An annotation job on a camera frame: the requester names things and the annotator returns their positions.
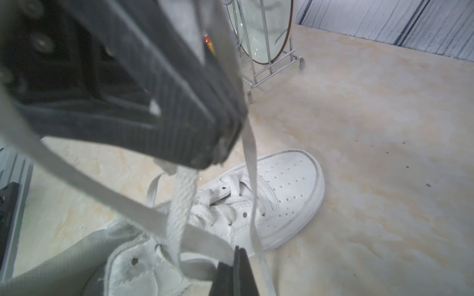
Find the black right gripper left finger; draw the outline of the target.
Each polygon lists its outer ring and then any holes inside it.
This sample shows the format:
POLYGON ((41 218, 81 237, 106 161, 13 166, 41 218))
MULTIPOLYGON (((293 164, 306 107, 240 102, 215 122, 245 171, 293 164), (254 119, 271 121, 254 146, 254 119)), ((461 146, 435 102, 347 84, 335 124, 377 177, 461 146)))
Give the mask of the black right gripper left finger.
POLYGON ((233 264, 219 262, 217 275, 212 281, 209 296, 236 296, 235 276, 237 275, 237 247, 234 251, 233 264))

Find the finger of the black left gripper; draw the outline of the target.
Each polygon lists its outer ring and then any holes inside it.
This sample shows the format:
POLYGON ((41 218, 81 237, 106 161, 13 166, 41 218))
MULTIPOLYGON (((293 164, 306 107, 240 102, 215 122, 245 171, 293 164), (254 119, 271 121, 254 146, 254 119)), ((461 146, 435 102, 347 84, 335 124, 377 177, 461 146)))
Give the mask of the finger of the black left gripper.
POLYGON ((220 1, 1 2, 1 132, 31 154, 53 136, 203 170, 247 116, 220 1))

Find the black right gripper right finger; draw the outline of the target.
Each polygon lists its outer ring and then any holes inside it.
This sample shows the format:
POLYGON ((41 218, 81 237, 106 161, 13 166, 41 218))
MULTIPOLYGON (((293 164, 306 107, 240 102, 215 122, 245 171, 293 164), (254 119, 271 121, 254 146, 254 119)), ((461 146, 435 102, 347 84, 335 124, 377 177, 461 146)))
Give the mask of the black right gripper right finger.
POLYGON ((259 296, 248 254, 244 248, 235 248, 235 295, 259 296))

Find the white sneaker shoe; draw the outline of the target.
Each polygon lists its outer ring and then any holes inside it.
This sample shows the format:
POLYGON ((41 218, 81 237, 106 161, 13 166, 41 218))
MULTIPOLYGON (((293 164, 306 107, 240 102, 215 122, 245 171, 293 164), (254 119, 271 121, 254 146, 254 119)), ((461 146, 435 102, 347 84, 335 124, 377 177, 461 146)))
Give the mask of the white sneaker shoe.
MULTIPOLYGON (((245 164, 201 186, 189 224, 252 257, 251 215, 266 251, 290 240, 311 221, 325 193, 322 167, 304 150, 257 160, 252 190, 245 164)), ((158 242, 119 218, 59 255, 1 284, 4 296, 180 296, 191 285, 158 242)))

